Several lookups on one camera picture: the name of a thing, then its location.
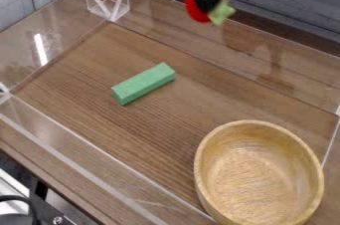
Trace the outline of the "red plush strawberry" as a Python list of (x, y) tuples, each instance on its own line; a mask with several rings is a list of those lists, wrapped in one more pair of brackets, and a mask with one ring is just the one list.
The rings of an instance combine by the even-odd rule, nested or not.
[(184, 7), (193, 21), (203, 24), (211, 23), (215, 26), (220, 26), (225, 19), (236, 12), (235, 8), (229, 5), (229, 0), (219, 0), (208, 12), (203, 12), (199, 9), (195, 0), (184, 0)]

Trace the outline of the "green rectangular block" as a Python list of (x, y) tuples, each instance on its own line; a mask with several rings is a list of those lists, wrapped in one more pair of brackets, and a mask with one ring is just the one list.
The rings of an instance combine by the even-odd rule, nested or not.
[(160, 63), (112, 86), (112, 94), (124, 106), (175, 79), (175, 70)]

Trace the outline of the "wooden bowl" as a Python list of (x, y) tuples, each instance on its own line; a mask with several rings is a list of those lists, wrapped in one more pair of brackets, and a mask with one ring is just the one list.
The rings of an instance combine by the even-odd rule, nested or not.
[(215, 128), (193, 158), (195, 189), (219, 225), (303, 225), (324, 195), (315, 152), (283, 126), (237, 120)]

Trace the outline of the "clear acrylic enclosure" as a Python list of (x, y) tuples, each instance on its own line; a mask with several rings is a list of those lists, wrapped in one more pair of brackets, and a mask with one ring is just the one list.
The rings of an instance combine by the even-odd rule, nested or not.
[(0, 151), (101, 225), (340, 225), (340, 58), (173, 0), (56, 0), (0, 33)]

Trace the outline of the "black metal table bracket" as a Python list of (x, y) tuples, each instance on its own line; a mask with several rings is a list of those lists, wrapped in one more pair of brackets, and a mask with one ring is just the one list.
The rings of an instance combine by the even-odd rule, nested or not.
[(48, 186), (36, 179), (29, 188), (29, 199), (37, 208), (41, 225), (77, 225), (48, 202)]

